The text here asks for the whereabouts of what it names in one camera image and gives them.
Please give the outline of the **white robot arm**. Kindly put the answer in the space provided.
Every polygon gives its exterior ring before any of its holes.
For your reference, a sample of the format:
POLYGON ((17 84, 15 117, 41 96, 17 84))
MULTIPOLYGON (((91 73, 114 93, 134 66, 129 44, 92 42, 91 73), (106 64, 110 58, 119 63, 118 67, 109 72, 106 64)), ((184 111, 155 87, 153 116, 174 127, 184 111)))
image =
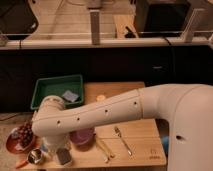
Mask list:
POLYGON ((76 130, 158 118, 169 123, 167 171, 213 171, 213 86, 162 84, 67 109, 47 96, 33 116, 33 133, 56 146, 76 130))

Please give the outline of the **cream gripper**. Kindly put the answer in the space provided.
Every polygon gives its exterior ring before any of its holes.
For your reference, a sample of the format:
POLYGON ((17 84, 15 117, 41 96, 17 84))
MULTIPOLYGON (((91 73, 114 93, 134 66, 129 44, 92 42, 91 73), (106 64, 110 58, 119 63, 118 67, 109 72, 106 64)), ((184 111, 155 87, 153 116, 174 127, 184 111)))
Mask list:
POLYGON ((53 157, 59 149, 66 149, 67 151, 71 149, 67 134, 43 137, 42 141, 51 157, 53 157))

